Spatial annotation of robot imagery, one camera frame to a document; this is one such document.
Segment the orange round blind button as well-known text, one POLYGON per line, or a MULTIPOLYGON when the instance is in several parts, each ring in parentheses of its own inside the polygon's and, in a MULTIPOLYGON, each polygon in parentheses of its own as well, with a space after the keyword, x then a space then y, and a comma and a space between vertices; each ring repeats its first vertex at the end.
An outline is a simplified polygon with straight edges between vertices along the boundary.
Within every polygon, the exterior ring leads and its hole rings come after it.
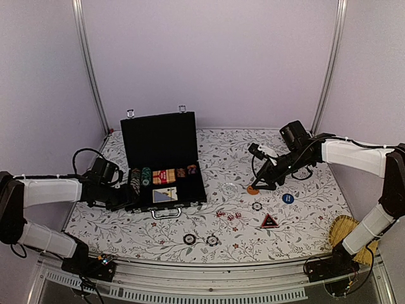
POLYGON ((251 186, 249 186, 249 187, 247 188, 247 192, 248 192, 250 195, 257 195, 257 194, 259 194, 259 190, 258 190, 258 189, 254 189, 254 188, 252 188, 251 186))

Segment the clear acrylic dealer button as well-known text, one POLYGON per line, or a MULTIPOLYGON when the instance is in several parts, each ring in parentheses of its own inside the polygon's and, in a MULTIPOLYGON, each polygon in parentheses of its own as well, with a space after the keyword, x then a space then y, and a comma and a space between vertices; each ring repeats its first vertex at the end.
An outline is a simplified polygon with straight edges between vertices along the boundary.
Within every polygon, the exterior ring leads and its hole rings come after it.
POLYGON ((222 188, 229 190, 229 191, 235 191, 237 186, 231 182, 226 182, 222 185, 222 188))

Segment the black red triangular button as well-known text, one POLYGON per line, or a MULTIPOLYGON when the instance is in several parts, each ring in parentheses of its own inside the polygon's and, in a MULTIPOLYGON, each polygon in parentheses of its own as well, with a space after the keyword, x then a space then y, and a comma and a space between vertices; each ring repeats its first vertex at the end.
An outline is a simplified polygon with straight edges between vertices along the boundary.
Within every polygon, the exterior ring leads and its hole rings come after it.
POLYGON ((276 223, 275 219, 270 214, 266 214, 260 228, 262 229, 279 228, 279 225, 276 223))

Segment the black poker set case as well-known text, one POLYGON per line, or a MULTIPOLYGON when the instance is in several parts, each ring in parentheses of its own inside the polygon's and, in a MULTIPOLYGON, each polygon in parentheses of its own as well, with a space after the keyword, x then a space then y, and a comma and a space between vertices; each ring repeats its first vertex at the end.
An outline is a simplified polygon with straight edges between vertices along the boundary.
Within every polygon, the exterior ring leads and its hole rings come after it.
POLYGON ((193 111, 165 113, 121 120, 121 133, 128 164, 128 185, 130 171, 149 167, 152 171, 197 166, 197 173, 178 178, 171 184, 143 186, 140 181, 140 195, 135 203, 125 208, 128 212, 158 212, 201 206, 207 201, 207 194, 199 164, 196 132, 196 115, 193 111), (177 201, 153 203, 153 189, 177 188, 177 201))

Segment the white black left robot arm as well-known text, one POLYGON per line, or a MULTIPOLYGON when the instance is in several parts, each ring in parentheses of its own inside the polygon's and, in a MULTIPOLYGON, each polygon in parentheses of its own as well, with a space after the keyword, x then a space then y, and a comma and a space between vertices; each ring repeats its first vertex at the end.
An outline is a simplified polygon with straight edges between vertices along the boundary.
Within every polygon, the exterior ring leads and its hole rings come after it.
POLYGON ((90 274, 94 261, 85 243, 27 220, 24 210, 31 206, 77 202, 90 207, 101 203, 107 210, 119 210, 136 197, 135 191, 122 181, 123 171, 102 154, 83 174, 78 173, 77 167, 68 175, 12 175, 2 171, 1 243, 52 253, 68 260, 79 274, 90 274))

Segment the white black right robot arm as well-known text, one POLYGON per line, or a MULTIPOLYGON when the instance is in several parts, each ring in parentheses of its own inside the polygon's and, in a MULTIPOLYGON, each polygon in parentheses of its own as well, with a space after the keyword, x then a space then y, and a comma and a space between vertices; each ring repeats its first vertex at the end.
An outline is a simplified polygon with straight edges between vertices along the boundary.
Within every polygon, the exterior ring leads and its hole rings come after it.
POLYGON ((298 120, 282 127, 280 135, 288 149, 286 154, 278 155, 264 144, 250 145, 252 158, 264 160, 264 164, 253 172, 249 192, 274 191, 284 185, 287 176, 323 163, 330 166, 347 198, 355 200, 360 194, 365 197, 361 206, 368 210, 333 247, 327 263, 332 276, 341 276, 357 253, 404 217, 404 144, 371 144, 332 133, 313 135, 298 120), (350 190, 359 190, 359 194, 349 194, 350 190), (367 203, 365 199, 371 198, 375 202, 367 203))

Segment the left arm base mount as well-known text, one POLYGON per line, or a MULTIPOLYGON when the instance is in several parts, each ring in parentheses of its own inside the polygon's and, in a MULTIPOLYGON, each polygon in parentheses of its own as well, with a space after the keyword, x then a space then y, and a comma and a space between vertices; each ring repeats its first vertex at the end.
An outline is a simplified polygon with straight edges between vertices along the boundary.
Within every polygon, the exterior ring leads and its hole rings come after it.
POLYGON ((72 258, 63 259, 61 269, 89 279, 112 282, 116 272, 116 263, 105 258, 74 255, 72 258))

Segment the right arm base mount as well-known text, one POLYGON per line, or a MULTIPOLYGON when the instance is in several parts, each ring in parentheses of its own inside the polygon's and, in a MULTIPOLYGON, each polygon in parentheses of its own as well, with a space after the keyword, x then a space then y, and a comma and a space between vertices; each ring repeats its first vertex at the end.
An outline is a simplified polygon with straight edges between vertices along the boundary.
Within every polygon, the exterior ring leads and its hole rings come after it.
POLYGON ((309 282, 323 282, 326 292, 335 298, 345 297, 350 292, 360 270, 358 262, 347 265, 332 263, 332 258, 309 257, 303 272, 309 282))

